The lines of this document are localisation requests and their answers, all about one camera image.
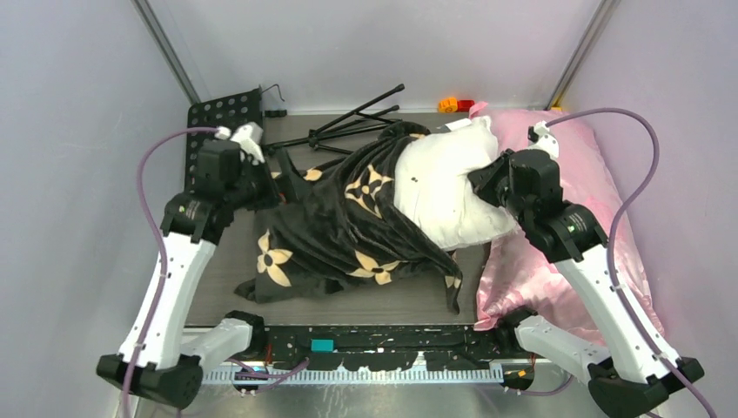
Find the black floral pillowcase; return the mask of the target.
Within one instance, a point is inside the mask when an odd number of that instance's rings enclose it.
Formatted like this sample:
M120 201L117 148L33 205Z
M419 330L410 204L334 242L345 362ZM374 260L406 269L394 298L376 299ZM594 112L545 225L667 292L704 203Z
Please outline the black floral pillowcase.
M400 154L430 133L414 122L390 125L321 165L298 202L256 212L255 273L234 293L265 304L430 276L443 281L446 306L458 314L460 266L393 203Z

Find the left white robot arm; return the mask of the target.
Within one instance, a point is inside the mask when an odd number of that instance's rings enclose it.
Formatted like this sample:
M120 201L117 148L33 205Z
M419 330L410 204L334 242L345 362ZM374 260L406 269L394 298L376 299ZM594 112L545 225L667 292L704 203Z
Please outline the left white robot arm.
M120 389L124 416L131 413L133 395L181 412L216 367L255 361L268 346L264 320L255 314L231 311L190 341L183 339L185 319L236 212L273 208L304 195L308 184L282 154L286 185L278 185L262 151L262 128L254 122L207 127L205 134L192 184L166 203L160 221L150 222L158 258L137 318L118 351L97 363L97 375Z

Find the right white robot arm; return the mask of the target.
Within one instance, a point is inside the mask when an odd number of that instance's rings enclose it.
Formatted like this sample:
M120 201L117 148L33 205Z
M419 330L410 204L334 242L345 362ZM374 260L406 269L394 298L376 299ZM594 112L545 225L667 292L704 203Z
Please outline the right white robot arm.
M507 150L472 172L475 194L506 210L528 243L577 293L605 343L598 346L520 307L504 317L498 349L508 357L543 356L587 386L610 417L638 417L691 388L705 372L679 355L655 329L629 285L616 279L613 242L594 214L567 201L560 184L559 146L544 122L528 130L529 146Z

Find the white pillow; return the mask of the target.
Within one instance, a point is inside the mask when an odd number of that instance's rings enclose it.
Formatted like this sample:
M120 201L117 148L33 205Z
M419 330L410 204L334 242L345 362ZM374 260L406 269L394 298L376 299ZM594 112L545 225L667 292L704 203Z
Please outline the white pillow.
M483 116L416 138L395 166L394 206L445 251L489 243L516 227L504 209L474 194L467 177L500 155L491 126Z

